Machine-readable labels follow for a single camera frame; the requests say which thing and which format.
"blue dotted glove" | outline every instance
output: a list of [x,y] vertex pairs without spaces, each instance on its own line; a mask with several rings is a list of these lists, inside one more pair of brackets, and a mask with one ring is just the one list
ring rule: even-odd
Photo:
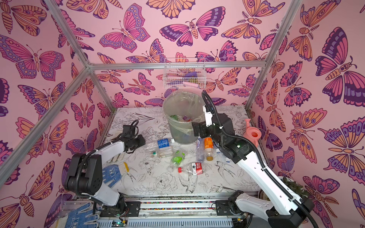
[[120,174],[119,166],[118,165],[110,165],[108,167],[103,168],[103,181],[104,183],[109,183],[112,181],[108,186],[112,188],[120,179],[122,175]]
[[90,207],[91,203],[89,202],[71,211],[68,214],[65,228],[97,228],[96,220],[99,219],[99,215],[93,215],[92,209],[87,210]]

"pink watering can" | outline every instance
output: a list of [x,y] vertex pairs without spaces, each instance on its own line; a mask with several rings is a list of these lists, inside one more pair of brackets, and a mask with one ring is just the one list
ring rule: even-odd
[[261,138],[261,131],[255,127],[250,127],[250,120],[251,119],[245,119],[246,132],[243,136],[258,147],[258,139]]

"black cable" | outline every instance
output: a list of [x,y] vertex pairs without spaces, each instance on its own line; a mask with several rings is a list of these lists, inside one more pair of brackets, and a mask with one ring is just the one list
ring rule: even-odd
[[308,219],[311,221],[312,225],[314,228],[318,228],[318,225],[316,223],[316,221],[314,220],[314,218],[311,216],[311,214],[309,213],[309,211],[307,211],[306,208],[303,207],[302,204],[300,204],[297,200],[293,200],[294,197],[290,194],[290,192],[288,192],[274,177],[273,175],[269,172],[269,170],[267,169],[267,167],[265,166],[265,163],[263,161],[263,159],[261,158],[261,155],[260,155],[260,152],[258,151],[257,147],[248,139],[244,138],[244,137],[241,137],[241,136],[238,136],[238,135],[230,135],[228,134],[225,129],[223,128],[223,125],[219,119],[219,116],[218,116],[218,111],[212,101],[212,99],[210,98],[210,96],[205,92],[203,91],[201,93],[202,97],[203,97],[203,100],[205,102],[205,104],[207,106],[210,105],[210,107],[212,108],[212,110],[209,110],[209,111],[213,111],[213,114],[215,115],[216,119],[217,119],[217,122],[218,122],[218,126],[219,128],[221,129],[222,133],[224,135],[226,135],[227,137],[232,137],[232,138],[237,138],[237,139],[242,139],[244,140],[248,145],[249,147],[256,153],[257,155],[257,158],[259,160],[259,163],[263,169],[263,171],[268,175],[268,177],[282,190],[282,192],[284,192],[285,195],[287,195],[287,197],[292,200],[295,205],[298,206],[298,208],[300,208],[303,213],[308,217]]

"wire basket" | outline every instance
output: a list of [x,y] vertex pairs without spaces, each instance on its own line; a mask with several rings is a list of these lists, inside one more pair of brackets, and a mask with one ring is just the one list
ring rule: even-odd
[[164,74],[162,76],[164,88],[205,89],[207,81],[205,59],[184,58],[185,62],[176,63],[177,60],[178,58],[165,59]]

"trash bin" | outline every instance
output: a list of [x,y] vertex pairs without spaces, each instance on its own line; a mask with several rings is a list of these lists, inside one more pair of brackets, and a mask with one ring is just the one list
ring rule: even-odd
[[[198,139],[198,137],[194,136],[191,123],[203,122],[205,120],[203,105],[202,97],[182,90],[174,91],[166,98],[162,109],[169,122],[171,135],[176,142],[190,144]],[[187,116],[192,121],[186,122],[171,118],[174,115]]]

